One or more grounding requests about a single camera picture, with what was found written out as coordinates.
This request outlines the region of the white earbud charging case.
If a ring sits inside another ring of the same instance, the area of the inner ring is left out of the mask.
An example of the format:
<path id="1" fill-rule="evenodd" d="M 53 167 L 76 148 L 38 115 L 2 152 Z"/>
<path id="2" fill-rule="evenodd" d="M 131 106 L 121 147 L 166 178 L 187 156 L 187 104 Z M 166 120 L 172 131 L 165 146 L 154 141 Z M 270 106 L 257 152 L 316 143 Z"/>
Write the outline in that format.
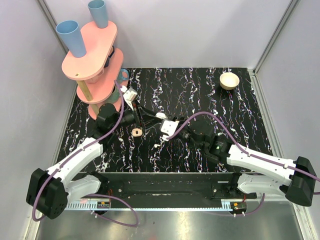
<path id="1" fill-rule="evenodd" d="M 159 119 L 168 119 L 167 115 L 163 112 L 157 112 L 155 116 Z"/>

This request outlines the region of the beige earbud charging case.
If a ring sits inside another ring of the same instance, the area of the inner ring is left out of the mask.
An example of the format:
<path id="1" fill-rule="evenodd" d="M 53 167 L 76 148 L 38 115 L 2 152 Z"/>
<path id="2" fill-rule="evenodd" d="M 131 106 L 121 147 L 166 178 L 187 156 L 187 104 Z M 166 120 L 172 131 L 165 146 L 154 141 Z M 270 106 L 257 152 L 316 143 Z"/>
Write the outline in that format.
<path id="1" fill-rule="evenodd" d="M 134 138 L 141 137 L 143 135 L 143 130 L 141 128 L 134 128 L 131 134 Z"/>

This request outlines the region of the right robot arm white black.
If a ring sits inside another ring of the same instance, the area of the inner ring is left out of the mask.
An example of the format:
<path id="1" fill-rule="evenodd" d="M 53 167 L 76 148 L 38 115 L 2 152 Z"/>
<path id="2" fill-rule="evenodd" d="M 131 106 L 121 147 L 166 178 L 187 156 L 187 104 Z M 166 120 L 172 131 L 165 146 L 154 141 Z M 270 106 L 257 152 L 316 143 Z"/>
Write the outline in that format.
<path id="1" fill-rule="evenodd" d="M 228 139 L 217 136 L 204 123 L 194 126 L 181 120 L 164 119 L 160 131 L 165 141 L 179 137 L 194 145 L 210 162 L 251 170 L 252 173 L 237 173 L 236 181 L 227 185 L 230 197 L 236 199 L 243 194 L 262 193 L 284 196 L 303 207 L 312 205 L 319 178 L 309 159 L 271 156 L 237 143 L 231 134 Z"/>

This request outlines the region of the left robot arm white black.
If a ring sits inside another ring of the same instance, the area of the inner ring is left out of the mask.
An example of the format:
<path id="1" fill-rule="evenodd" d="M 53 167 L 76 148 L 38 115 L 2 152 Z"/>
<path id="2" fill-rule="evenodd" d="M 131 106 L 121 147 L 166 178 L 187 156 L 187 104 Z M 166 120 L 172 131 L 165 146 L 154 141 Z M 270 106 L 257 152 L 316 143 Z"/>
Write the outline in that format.
<path id="1" fill-rule="evenodd" d="M 86 196 L 105 198 L 110 193 L 107 177 L 96 171 L 87 172 L 78 180 L 74 177 L 111 145 L 118 127 L 135 125 L 137 130 L 146 130 L 164 119 L 164 113 L 148 110 L 137 101 L 121 111 L 112 103 L 102 105 L 91 133 L 76 150 L 52 167 L 38 168 L 31 174 L 26 202 L 32 206 L 32 219 L 39 221 L 39 211 L 53 220 L 69 203 Z"/>

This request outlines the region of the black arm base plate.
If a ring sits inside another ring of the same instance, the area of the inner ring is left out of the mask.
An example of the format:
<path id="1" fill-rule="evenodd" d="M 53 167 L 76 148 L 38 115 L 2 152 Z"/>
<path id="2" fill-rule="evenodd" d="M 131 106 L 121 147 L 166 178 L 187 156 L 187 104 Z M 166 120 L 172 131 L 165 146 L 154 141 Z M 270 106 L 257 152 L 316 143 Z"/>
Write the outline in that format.
<path id="1" fill-rule="evenodd" d="M 237 188 L 239 173 L 120 173 L 101 174 L 101 196 L 85 196 L 69 210 L 231 211 L 232 202 L 256 200 L 257 194 Z"/>

